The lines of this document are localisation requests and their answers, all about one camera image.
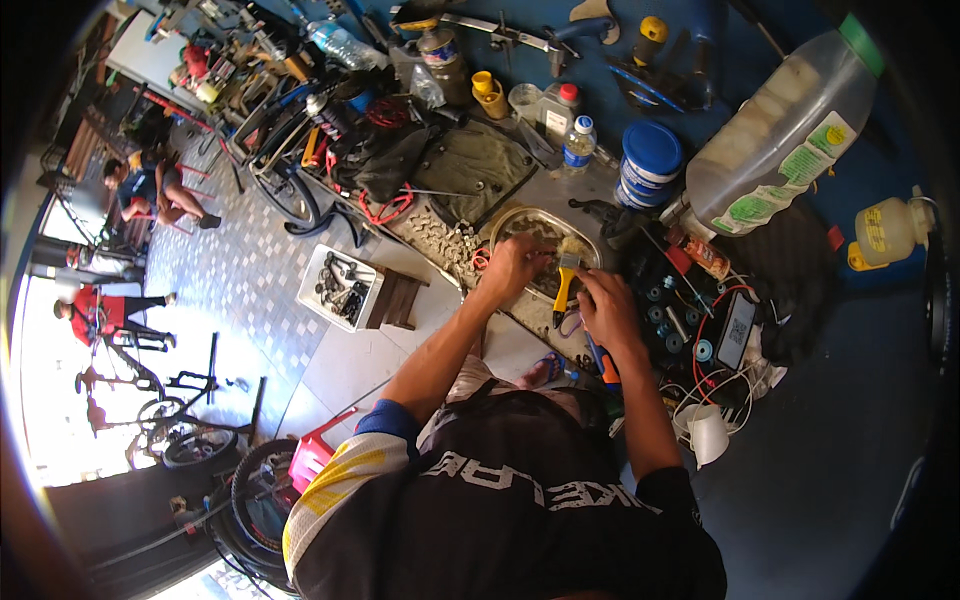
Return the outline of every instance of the tiled floor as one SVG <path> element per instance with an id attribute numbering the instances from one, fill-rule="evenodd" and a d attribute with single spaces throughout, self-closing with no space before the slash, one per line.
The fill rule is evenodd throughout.
<path id="1" fill-rule="evenodd" d="M 193 230 L 192 236 L 157 228 L 144 295 L 176 291 L 180 299 L 176 306 L 151 309 L 148 325 L 175 333 L 178 347 L 165 354 L 145 352 L 143 360 L 164 376 L 180 370 L 206 372 L 211 334 L 219 332 L 216 374 L 221 385 L 241 378 L 250 389 L 244 393 L 239 387 L 224 387 L 212 404 L 198 403 L 198 415 L 230 424 L 247 422 L 257 382 L 265 376 L 258 440 L 301 436 L 392 376 L 453 314 L 460 294 L 417 254 L 397 244 L 374 238 L 354 249 L 340 221 L 313 238 L 289 236 L 283 220 L 252 185 L 238 194 L 224 156 L 210 166 L 214 153 L 211 149 L 197 156 L 194 144 L 183 152 L 181 162 L 211 173 L 201 180 L 188 172 L 184 184 L 216 196 L 202 204 L 223 217 L 223 224 L 200 230 L 182 219 L 180 225 Z M 318 190 L 318 201 L 322 194 Z M 299 305 L 295 296 L 300 278 L 317 244 L 429 281 L 429 287 L 420 288 L 411 313 L 416 329 L 383 325 L 350 334 Z M 487 361 L 494 374 L 513 379 L 547 351 L 508 317 L 491 319 Z M 377 398 L 371 394 L 361 401 L 361 412 L 324 438 L 337 445 L 349 437 Z"/>

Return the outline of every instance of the brush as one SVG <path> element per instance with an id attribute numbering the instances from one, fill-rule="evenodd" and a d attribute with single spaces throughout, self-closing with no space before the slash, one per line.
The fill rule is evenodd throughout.
<path id="1" fill-rule="evenodd" d="M 559 329 L 560 323 L 564 321 L 566 314 L 566 297 L 570 293 L 570 282 L 573 281 L 573 270 L 580 266 L 580 256 L 578 254 L 561 254 L 559 258 L 560 266 L 557 271 L 560 273 L 560 290 L 557 292 L 557 299 L 553 301 L 553 328 Z"/>

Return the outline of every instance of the white plastic basket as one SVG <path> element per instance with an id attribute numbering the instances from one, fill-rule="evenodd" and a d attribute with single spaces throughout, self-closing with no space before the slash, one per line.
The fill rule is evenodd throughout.
<path id="1" fill-rule="evenodd" d="M 368 282 L 370 284 L 370 291 L 367 292 L 367 297 L 364 298 L 363 304 L 360 305 L 360 314 L 357 317 L 356 325 L 351 325 L 349 321 L 340 315 L 335 315 L 330 312 L 321 302 L 320 294 L 317 294 L 316 292 L 317 281 L 320 278 L 321 270 L 324 268 L 324 262 L 326 261 L 326 254 L 328 252 L 333 252 L 335 256 L 342 260 L 357 263 L 358 275 L 375 275 L 373 280 L 371 280 L 368 276 L 361 277 L 360 279 L 364 283 Z M 343 280 L 339 272 L 335 272 L 334 275 L 346 286 L 353 284 L 352 281 Z M 297 302 L 303 304 L 313 312 L 337 325 L 344 331 L 353 333 L 358 329 L 367 328 L 367 320 L 370 318 L 370 314 L 373 311 L 373 305 L 376 304 L 376 297 L 379 296 L 381 287 L 383 287 L 383 274 L 379 273 L 374 267 L 354 258 L 353 256 L 344 254 L 342 252 L 337 252 L 329 246 L 320 244 L 314 249 L 313 255 L 310 256 L 310 262 L 308 262 L 306 265 L 306 271 L 303 274 L 303 281 L 300 282 L 300 290 L 297 292 Z"/>

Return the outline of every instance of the black leggings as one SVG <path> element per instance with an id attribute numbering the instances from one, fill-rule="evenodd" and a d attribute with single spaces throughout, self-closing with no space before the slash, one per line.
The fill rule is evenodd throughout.
<path id="1" fill-rule="evenodd" d="M 133 313 L 138 313 L 141 310 L 146 310 L 151 306 L 166 306 L 167 301 L 163 296 L 155 296 L 153 298 L 132 298 L 127 296 L 124 300 L 123 305 L 123 328 L 135 332 L 138 335 L 142 335 L 145 338 L 156 338 L 163 339 L 165 334 L 157 331 L 156 329 L 150 329 L 139 323 L 134 323 L 130 320 L 130 315 Z"/>

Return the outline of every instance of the person in red shirt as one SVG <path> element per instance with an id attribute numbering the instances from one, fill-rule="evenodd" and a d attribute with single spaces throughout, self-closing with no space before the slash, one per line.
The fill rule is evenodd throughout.
<path id="1" fill-rule="evenodd" d="M 177 340 L 169 331 L 162 333 L 150 329 L 130 320 L 130 315 L 151 306 L 170 306 L 177 301 L 177 293 L 152 298 L 137 298 L 132 296 L 101 296 L 99 290 L 93 287 L 82 288 L 72 303 L 57 300 L 54 302 L 54 316 L 58 319 L 69 319 L 73 327 L 73 334 L 78 340 L 92 346 L 99 333 L 111 335 L 117 329 L 125 329 L 136 334 L 138 338 L 162 341 L 171 347 L 177 345 Z"/>

